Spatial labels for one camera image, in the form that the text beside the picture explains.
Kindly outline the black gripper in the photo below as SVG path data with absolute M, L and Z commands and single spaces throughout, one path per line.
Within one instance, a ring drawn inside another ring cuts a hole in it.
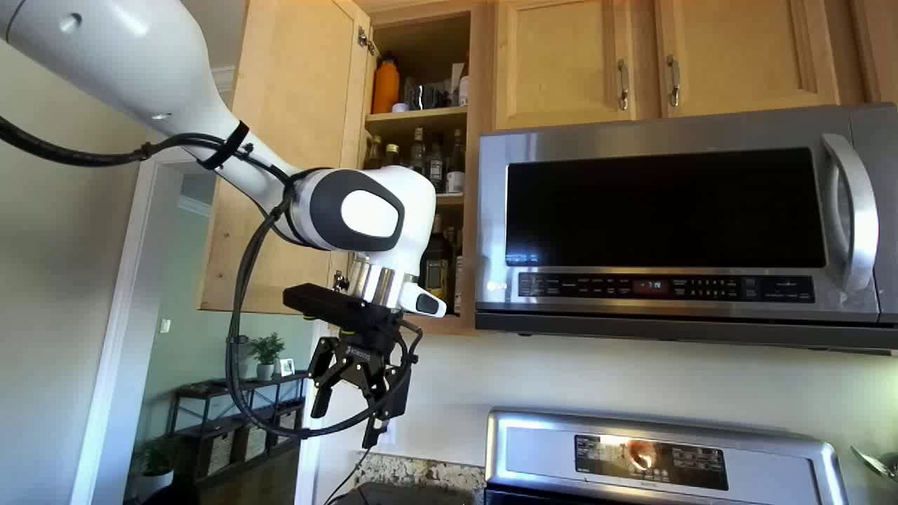
M 374 448 L 389 420 L 406 410 L 409 372 L 419 362 L 398 326 L 386 330 L 340 330 L 313 347 L 309 378 L 313 382 L 311 414 L 323 419 L 332 389 L 350 382 L 368 399 L 362 445 Z

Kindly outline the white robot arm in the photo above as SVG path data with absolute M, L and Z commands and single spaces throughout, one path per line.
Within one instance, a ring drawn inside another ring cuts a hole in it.
M 362 444 L 377 445 L 406 407 L 420 341 L 412 319 L 445 311 L 419 283 L 434 186 L 405 166 L 292 169 L 221 100 L 201 27 L 180 0 L 3 0 L 0 30 L 31 61 L 159 131 L 155 144 L 113 156 L 6 123 L 7 146 L 78 169 L 183 149 L 260 211 L 235 268 L 235 298 L 247 294 L 266 236 L 350 254 L 343 288 L 301 283 L 284 292 L 284 304 L 337 327 L 309 362 L 311 412 L 326 414 L 332 389 L 354 384 L 365 399 L 354 420 L 365 428 Z

